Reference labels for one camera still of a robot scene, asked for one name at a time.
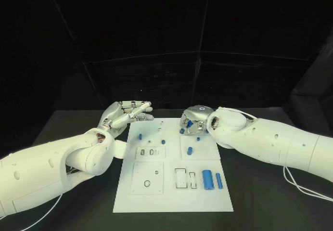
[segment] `white cable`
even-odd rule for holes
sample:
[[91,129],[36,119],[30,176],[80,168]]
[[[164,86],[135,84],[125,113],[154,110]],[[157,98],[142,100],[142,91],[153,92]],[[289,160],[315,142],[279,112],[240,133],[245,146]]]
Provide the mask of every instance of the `white cable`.
[[[287,169],[287,171],[288,171],[288,174],[289,174],[289,177],[291,177],[292,182],[291,182],[291,181],[287,179],[287,177],[285,177],[285,169]],[[297,182],[295,182],[295,180],[294,180],[294,177],[292,177],[292,175],[291,175],[291,172],[289,172],[287,166],[282,167],[282,175],[284,175],[285,180],[298,188],[298,190],[300,190],[304,194],[307,194],[308,196],[314,196],[314,197],[317,197],[317,198],[320,198],[320,199],[324,199],[324,200],[333,202],[333,199],[331,199],[330,197],[327,197],[326,195],[321,195],[320,193],[314,192],[313,190],[310,190],[310,189],[307,189],[307,188],[304,188],[304,187],[301,187],[301,186],[297,185]]]
[[239,111],[238,109],[227,108],[227,107],[222,107],[222,109],[227,109],[229,111],[239,112],[239,113],[242,113],[242,114],[248,115],[252,119],[256,119],[256,117],[255,117],[255,116],[252,116],[251,114],[248,114],[248,113],[245,113],[245,112]]
[[31,227],[43,220],[43,218],[44,218],[46,215],[50,213],[52,209],[55,208],[55,206],[56,206],[56,204],[57,204],[57,202],[59,202],[59,200],[60,200],[60,197],[62,197],[62,195],[59,196],[57,201],[55,202],[55,205],[52,206],[49,212],[42,216],[42,218],[40,218],[27,228],[24,228],[24,229],[20,230],[20,231],[26,231],[29,228],[31,228]]

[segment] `robotic hand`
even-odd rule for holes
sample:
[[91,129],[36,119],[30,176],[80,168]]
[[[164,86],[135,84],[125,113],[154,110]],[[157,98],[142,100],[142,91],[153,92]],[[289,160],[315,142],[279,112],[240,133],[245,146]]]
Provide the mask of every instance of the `robotic hand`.
[[142,113],[151,110],[150,102],[115,102],[98,127],[85,134],[23,149],[0,160],[0,217],[43,204],[106,171],[112,157],[124,158],[127,146],[114,138],[127,123],[154,119]]
[[184,135],[197,135],[207,130],[223,148],[235,148],[259,161],[298,168],[333,182],[331,138],[255,118],[236,109],[219,107],[213,111],[199,105],[184,110],[180,127]]

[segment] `table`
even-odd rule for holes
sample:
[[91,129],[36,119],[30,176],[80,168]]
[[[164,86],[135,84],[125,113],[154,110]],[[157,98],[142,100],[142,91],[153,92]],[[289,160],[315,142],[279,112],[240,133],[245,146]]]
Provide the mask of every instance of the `table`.
[[[292,125],[278,107],[240,109],[256,117]],[[183,110],[158,109],[155,117],[180,117]],[[55,111],[34,145],[82,134],[96,126],[102,111]],[[125,141],[128,128],[116,139]],[[282,177],[282,167],[266,164],[238,151],[219,147],[233,212],[112,213],[122,160],[114,158],[106,172],[80,183],[60,198],[53,211],[33,230],[330,230],[333,203],[304,195]],[[291,169],[297,183],[333,197],[333,183]],[[56,199],[7,216],[0,230],[26,228],[43,216]]]

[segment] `robotic arm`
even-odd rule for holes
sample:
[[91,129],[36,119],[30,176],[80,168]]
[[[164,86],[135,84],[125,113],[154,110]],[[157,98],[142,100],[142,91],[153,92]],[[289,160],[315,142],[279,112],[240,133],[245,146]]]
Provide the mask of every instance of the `robotic arm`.
[[[127,143],[114,140],[127,123],[153,120],[150,102],[115,102],[98,127],[85,134],[8,154],[0,160],[0,217],[24,211],[101,175],[112,157],[124,158]],[[75,169],[66,172],[66,166]]]
[[219,107],[213,111],[199,105],[184,110],[180,127],[184,135],[207,130],[223,148],[235,148],[259,161],[298,168],[333,182],[333,138],[255,118],[236,109]]

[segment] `circular hole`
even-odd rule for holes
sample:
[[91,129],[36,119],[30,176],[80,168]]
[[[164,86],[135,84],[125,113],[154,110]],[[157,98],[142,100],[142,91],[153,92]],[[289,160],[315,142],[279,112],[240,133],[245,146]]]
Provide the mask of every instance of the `circular hole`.
[[145,187],[150,186],[150,181],[148,181],[148,180],[144,181],[144,186],[145,186]]
[[49,165],[50,165],[50,167],[55,167],[52,159],[49,159]]
[[18,171],[14,171],[14,178],[18,180],[18,178],[20,178],[20,173],[18,173]]

